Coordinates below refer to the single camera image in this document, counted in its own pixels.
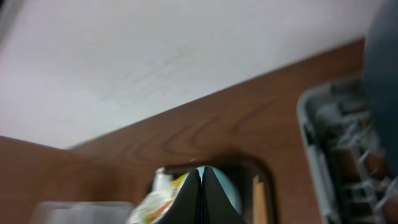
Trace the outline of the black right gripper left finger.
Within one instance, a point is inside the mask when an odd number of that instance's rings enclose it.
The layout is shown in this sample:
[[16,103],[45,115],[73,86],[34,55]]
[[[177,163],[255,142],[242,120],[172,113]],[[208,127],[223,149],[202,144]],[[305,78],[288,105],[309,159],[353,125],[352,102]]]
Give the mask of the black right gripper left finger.
[[201,224],[201,178],[191,170],[172,206],[158,224]]

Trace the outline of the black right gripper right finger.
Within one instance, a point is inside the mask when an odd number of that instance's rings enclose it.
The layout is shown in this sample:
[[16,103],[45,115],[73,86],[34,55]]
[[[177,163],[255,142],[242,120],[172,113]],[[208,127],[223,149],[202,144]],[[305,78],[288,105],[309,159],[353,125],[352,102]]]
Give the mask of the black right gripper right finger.
[[234,209],[213,169],[206,166],[202,179],[202,223],[246,224]]

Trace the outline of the wooden chopstick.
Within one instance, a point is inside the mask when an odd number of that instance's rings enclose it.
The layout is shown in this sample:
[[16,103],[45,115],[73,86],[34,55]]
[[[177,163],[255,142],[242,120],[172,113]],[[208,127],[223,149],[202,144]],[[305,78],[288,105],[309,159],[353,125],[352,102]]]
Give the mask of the wooden chopstick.
[[258,191],[258,219],[260,224],[268,224],[268,214],[267,214],[267,205],[266,198],[264,194],[264,183],[260,182],[257,185]]
[[252,223],[258,224],[257,211],[257,185],[259,183],[259,176],[256,175],[252,180]]

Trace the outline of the dark blue plate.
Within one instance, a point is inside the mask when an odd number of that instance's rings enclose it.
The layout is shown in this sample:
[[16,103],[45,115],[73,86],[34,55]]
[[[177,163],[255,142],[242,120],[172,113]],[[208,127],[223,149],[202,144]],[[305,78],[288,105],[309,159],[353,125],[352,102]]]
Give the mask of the dark blue plate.
[[397,0],[382,5],[369,29],[363,80],[381,146],[397,173]]

